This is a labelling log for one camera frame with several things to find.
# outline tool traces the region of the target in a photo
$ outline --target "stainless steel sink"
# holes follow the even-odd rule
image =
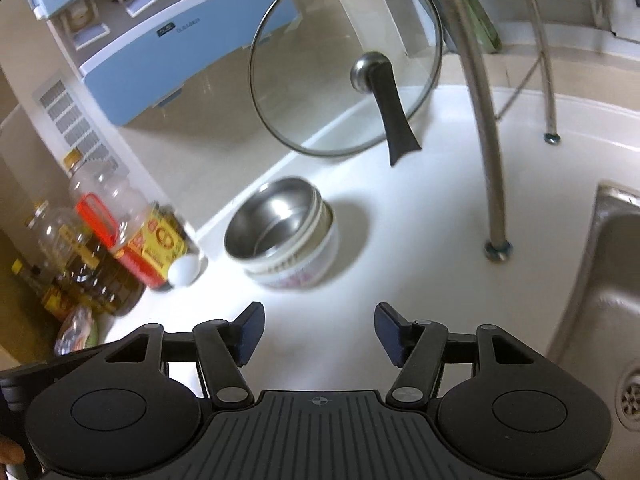
[[[613,433],[598,471],[607,480],[640,478],[640,196],[600,186],[548,357],[609,406]]]

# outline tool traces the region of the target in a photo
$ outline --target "metal screw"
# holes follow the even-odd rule
[[[417,402],[424,395],[418,388],[412,388],[410,386],[403,386],[402,388],[396,388],[391,393],[391,396],[398,402],[410,403]]]
[[[216,397],[222,402],[242,402],[249,396],[249,393],[244,388],[238,388],[237,386],[228,386],[226,388],[222,388],[218,393],[216,393]]]
[[[558,134],[545,134],[545,142],[552,146],[557,146],[562,141],[562,137]]]

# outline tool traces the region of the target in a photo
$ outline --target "white ceramic bowl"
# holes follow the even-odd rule
[[[301,253],[304,254],[293,256],[278,269],[260,274],[245,271],[246,275],[271,288],[305,288],[319,282],[331,267],[340,247],[340,232],[334,211],[327,203],[324,203],[324,208],[330,215],[330,224],[319,244],[309,251],[303,248]]]

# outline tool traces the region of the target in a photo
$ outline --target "finger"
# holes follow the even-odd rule
[[[10,438],[0,435],[0,463],[15,465],[22,462],[24,462],[22,448]]]

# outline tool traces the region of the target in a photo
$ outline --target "air vent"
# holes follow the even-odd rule
[[[77,148],[83,161],[108,160],[119,173],[129,172],[61,77],[53,78],[44,86],[44,91],[34,97],[69,146],[69,151]]]

